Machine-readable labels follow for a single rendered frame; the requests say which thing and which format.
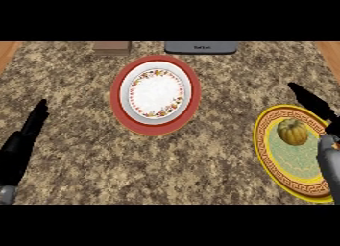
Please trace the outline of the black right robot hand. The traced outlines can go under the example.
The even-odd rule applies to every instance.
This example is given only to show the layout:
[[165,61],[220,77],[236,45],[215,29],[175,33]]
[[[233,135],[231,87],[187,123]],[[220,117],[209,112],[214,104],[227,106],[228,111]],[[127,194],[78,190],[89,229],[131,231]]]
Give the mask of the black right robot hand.
[[335,141],[340,144],[340,115],[335,113],[330,105],[324,100],[299,84],[289,83],[289,88],[292,89],[296,100],[299,104],[323,119],[329,120],[329,126],[324,131],[329,135],[333,135]]

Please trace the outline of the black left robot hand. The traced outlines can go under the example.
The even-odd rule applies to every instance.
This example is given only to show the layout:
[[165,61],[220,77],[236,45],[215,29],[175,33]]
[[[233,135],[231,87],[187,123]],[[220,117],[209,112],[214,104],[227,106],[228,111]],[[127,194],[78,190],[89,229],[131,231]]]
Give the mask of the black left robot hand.
[[21,130],[13,132],[0,149],[0,186],[19,185],[49,115],[47,100],[43,99],[28,115]]

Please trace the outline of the yellow-green squash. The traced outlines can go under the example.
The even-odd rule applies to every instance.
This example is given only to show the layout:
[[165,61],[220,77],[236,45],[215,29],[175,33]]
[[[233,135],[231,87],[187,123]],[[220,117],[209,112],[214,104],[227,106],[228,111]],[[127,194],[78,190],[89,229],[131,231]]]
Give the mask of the yellow-green squash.
[[308,141],[308,129],[305,124],[296,119],[286,119],[277,128],[279,136],[282,140],[293,146],[304,145]]

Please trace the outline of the yellow patterned plate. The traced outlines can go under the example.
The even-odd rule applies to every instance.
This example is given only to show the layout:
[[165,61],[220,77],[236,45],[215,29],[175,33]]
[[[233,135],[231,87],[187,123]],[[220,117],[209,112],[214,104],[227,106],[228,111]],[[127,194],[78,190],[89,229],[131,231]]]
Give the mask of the yellow patterned plate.
[[[279,135],[286,120],[298,120],[307,128],[307,142],[290,145]],[[276,105],[258,116],[254,126],[254,146],[262,167],[279,186],[299,199],[330,203],[329,184],[317,161],[320,136],[329,123],[305,108]]]

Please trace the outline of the red-rimmed white floral plate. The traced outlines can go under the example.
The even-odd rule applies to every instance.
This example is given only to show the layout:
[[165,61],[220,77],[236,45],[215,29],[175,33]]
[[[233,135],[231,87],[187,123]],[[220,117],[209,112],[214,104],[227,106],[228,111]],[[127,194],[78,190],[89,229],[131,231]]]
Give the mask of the red-rimmed white floral plate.
[[190,121],[200,105],[202,86],[187,63],[152,55],[121,70],[111,87],[111,108],[137,134],[165,135]]

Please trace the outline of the grey appliance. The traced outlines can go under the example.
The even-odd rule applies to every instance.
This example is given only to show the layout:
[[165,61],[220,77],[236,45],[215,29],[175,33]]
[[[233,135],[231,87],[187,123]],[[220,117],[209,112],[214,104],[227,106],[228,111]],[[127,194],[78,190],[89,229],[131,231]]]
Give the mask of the grey appliance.
[[239,49],[237,41],[167,41],[165,51],[171,54],[228,55]]

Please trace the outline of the brown wooden block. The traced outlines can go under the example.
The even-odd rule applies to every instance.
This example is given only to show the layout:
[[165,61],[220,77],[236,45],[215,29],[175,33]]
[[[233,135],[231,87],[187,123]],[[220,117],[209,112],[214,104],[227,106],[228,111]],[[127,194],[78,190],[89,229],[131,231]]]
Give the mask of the brown wooden block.
[[133,43],[130,41],[96,41],[94,53],[97,55],[128,55]]

